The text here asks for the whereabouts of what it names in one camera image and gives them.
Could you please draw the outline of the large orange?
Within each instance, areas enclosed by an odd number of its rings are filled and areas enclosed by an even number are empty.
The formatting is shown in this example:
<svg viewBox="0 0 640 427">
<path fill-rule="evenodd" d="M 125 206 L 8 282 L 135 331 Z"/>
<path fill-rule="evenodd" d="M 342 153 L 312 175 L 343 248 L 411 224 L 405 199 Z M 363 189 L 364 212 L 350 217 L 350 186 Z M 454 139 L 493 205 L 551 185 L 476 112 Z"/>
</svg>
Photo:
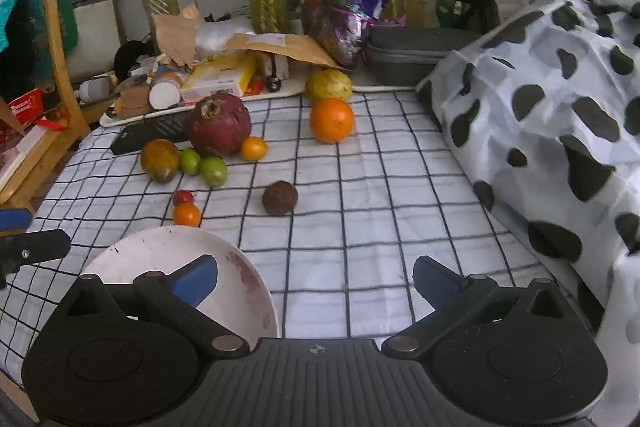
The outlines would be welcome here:
<svg viewBox="0 0 640 427">
<path fill-rule="evenodd" d="M 312 106 L 309 127 L 319 142 L 340 143 L 352 133 L 354 124 L 352 108 L 338 98 L 325 98 Z"/>
</svg>

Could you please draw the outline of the small black roller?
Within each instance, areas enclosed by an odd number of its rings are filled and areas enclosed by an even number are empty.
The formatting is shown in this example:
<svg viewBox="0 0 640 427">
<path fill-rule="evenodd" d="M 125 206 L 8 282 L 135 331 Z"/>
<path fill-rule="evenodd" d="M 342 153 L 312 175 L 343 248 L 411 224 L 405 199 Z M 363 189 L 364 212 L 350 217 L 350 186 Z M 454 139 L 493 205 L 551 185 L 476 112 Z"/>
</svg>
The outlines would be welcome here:
<svg viewBox="0 0 640 427">
<path fill-rule="evenodd" d="M 266 79 L 266 88 L 270 93 L 279 92 L 282 88 L 282 81 L 274 76 L 270 76 Z"/>
</svg>

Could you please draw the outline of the white cylinder container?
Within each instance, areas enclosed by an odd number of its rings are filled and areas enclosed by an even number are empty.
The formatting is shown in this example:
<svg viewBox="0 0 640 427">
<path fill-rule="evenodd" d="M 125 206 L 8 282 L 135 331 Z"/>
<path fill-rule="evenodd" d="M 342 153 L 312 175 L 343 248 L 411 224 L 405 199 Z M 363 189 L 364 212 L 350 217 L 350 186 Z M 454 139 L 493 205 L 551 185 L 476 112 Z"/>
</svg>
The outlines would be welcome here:
<svg viewBox="0 0 640 427">
<path fill-rule="evenodd" d="M 151 83 L 149 104 L 154 110 L 174 107 L 181 101 L 181 86 L 173 79 L 159 79 Z"/>
</svg>

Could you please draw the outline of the small orange fruit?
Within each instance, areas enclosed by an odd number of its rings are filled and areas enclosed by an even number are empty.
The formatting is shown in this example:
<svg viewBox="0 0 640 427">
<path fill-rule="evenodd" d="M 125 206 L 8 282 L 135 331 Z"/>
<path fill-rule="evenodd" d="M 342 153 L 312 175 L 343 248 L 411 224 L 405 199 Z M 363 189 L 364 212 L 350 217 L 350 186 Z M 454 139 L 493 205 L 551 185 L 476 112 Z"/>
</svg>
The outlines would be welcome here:
<svg viewBox="0 0 640 427">
<path fill-rule="evenodd" d="M 175 205 L 172 213 L 172 221 L 174 221 L 175 225 L 181 225 L 182 227 L 198 228 L 201 219 L 201 210 L 193 202 L 182 202 L 179 205 Z"/>
</svg>

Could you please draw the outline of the yellow-green pear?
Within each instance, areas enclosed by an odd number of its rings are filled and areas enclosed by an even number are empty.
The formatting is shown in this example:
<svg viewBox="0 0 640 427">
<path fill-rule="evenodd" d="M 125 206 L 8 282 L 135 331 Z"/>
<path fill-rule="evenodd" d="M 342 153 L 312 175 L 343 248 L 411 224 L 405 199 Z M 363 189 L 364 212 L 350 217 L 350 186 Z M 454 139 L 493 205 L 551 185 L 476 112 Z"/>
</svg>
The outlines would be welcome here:
<svg viewBox="0 0 640 427">
<path fill-rule="evenodd" d="M 337 69 L 317 69 L 306 80 L 305 94 L 312 104 L 326 98 L 346 102 L 352 96 L 352 80 Z"/>
</svg>

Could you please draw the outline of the dark brown passion fruit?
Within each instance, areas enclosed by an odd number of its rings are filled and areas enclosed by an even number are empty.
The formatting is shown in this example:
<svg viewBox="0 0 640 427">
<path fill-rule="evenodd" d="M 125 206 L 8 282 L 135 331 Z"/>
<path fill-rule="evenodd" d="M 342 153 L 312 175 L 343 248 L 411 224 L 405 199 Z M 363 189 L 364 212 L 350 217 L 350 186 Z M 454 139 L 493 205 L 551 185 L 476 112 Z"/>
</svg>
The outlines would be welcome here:
<svg viewBox="0 0 640 427">
<path fill-rule="evenodd" d="M 286 181 L 269 184 L 262 194 L 262 207 L 270 216 L 284 216 L 292 212 L 298 202 L 298 193 L 294 185 Z"/>
</svg>

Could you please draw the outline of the small orange tangerine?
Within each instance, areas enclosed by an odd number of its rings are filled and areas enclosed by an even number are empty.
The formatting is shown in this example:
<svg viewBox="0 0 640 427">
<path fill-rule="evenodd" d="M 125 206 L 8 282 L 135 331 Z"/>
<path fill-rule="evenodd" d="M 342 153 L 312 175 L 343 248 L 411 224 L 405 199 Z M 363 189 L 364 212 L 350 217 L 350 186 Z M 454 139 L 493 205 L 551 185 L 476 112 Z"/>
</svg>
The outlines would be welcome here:
<svg viewBox="0 0 640 427">
<path fill-rule="evenodd" d="M 268 153 L 268 144 L 258 136 L 248 136 L 241 144 L 240 157 L 249 162 L 260 161 Z"/>
</svg>

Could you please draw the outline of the white floral plate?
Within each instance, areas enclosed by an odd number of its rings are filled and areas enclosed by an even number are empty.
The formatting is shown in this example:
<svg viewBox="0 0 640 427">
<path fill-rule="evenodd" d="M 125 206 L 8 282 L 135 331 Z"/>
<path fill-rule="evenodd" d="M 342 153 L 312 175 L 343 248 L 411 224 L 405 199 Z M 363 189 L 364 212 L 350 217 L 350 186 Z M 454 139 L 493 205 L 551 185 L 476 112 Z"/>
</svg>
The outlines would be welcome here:
<svg viewBox="0 0 640 427">
<path fill-rule="evenodd" d="M 134 232 L 98 254 L 86 269 L 105 284 L 128 284 L 162 272 L 170 291 L 255 347 L 280 336 L 277 310 L 257 269 L 235 246 L 190 227 Z"/>
</svg>

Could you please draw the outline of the brown paper envelope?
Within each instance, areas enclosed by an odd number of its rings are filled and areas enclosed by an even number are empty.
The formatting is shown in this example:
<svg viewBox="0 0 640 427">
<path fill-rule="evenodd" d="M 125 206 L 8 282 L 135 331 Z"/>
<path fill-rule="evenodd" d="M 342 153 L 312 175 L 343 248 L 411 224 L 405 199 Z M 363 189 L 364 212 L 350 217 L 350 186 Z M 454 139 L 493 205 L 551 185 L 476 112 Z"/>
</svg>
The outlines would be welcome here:
<svg viewBox="0 0 640 427">
<path fill-rule="evenodd" d="M 259 51 L 292 58 L 301 63 L 341 68 L 313 38 L 295 34 L 234 34 L 222 47 L 230 51 Z"/>
</svg>

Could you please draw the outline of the green fruit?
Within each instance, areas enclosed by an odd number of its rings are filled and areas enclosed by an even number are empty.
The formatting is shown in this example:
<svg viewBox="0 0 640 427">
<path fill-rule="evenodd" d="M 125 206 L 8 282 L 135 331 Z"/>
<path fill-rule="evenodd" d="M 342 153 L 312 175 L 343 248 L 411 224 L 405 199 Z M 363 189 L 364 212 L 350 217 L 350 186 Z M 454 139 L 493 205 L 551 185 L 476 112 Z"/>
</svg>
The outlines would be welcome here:
<svg viewBox="0 0 640 427">
<path fill-rule="evenodd" d="M 200 162 L 200 173 L 207 186 L 221 187 L 227 181 L 228 168 L 219 157 L 207 157 Z"/>
<path fill-rule="evenodd" d="M 180 153 L 180 169 L 187 176 L 200 173 L 201 161 L 201 155 L 193 147 L 185 148 Z"/>
</svg>

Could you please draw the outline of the white plastic bag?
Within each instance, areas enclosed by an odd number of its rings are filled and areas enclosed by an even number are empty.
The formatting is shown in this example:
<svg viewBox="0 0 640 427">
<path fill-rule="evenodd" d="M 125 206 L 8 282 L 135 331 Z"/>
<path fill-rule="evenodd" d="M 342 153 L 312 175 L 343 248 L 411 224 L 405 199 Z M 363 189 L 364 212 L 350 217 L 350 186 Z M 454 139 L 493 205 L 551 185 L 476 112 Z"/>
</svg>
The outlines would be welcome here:
<svg viewBox="0 0 640 427">
<path fill-rule="evenodd" d="M 236 34 L 254 35 L 252 24 L 245 16 L 220 22 L 205 22 L 195 31 L 196 56 L 201 60 L 224 52 L 226 43 Z"/>
</svg>

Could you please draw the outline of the brown-yellow mango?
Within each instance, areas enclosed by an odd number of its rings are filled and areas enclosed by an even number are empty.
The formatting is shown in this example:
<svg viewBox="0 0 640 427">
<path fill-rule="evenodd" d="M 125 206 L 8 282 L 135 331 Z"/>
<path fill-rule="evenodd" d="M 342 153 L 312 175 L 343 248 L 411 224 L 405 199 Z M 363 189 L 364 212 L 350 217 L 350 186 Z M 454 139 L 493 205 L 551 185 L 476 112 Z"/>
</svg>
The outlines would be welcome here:
<svg viewBox="0 0 640 427">
<path fill-rule="evenodd" d="M 167 184 L 177 176 L 180 152 L 174 143 L 166 139 L 152 140 L 142 147 L 140 164 L 153 181 Z"/>
</svg>

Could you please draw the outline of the small red fruit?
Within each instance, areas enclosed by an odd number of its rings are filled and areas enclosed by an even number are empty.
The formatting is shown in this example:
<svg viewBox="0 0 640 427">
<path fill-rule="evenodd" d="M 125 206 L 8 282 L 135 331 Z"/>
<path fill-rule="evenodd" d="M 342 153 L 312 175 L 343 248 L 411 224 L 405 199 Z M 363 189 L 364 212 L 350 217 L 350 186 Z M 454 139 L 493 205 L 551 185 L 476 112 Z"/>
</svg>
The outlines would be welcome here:
<svg viewBox="0 0 640 427">
<path fill-rule="evenodd" d="M 175 206 L 180 206 L 183 204 L 193 204 L 194 195 L 190 191 L 186 190 L 175 191 L 174 195 L 172 195 L 172 203 Z"/>
</svg>

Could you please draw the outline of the grey zip case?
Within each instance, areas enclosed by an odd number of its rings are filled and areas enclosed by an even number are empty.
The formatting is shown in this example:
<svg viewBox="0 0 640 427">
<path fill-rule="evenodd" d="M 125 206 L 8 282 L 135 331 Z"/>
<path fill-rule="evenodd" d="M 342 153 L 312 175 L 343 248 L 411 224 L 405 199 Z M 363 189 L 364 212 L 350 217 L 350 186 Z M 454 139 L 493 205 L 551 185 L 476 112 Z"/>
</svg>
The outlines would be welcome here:
<svg viewBox="0 0 640 427">
<path fill-rule="evenodd" d="M 363 62 L 384 86 L 416 87 L 452 51 L 480 34 L 454 28 L 375 27 L 363 49 Z"/>
</svg>

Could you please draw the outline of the cow print blanket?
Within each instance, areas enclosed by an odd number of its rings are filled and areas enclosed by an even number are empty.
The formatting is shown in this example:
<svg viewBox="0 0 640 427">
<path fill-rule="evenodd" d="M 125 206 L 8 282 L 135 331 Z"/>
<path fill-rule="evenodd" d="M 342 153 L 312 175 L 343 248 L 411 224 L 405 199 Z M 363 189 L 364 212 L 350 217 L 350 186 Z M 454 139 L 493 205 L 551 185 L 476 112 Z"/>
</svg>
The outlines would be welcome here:
<svg viewBox="0 0 640 427">
<path fill-rule="evenodd" d="M 603 307 L 600 426 L 639 421 L 639 0 L 529 0 L 416 87 L 484 207 Z"/>
</svg>

